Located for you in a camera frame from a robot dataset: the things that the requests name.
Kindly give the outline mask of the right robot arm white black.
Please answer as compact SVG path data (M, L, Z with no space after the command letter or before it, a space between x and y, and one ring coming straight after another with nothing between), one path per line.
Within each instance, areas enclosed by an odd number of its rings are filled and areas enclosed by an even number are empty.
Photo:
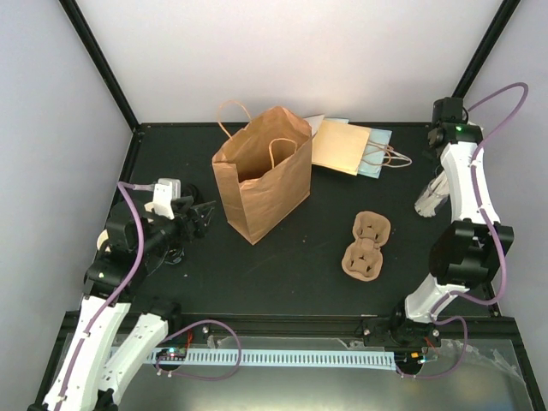
M390 337L402 346L427 337L455 298L471 300L470 290L506 276L505 255L514 240L491 202L481 128L441 122L428 139L449 183L451 224L432 246L425 280L391 316Z

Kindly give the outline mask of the brown pulp cup carrier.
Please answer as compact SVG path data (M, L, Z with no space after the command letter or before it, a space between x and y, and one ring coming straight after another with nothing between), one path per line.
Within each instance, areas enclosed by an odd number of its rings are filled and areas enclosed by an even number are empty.
M342 270L362 282L375 280L382 269L381 248L390 238L388 218L372 211L361 211L354 219L351 243L342 258Z

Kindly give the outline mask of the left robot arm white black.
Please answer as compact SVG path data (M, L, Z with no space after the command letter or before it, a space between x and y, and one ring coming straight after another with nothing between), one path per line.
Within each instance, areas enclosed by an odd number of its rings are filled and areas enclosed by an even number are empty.
M164 205L118 203L106 237L87 269L74 337L48 392L31 410L116 410L142 362L163 340L183 333L179 304L154 300L140 313L129 336L110 351L139 287L161 265L176 265L186 242L206 235L215 202L191 194Z

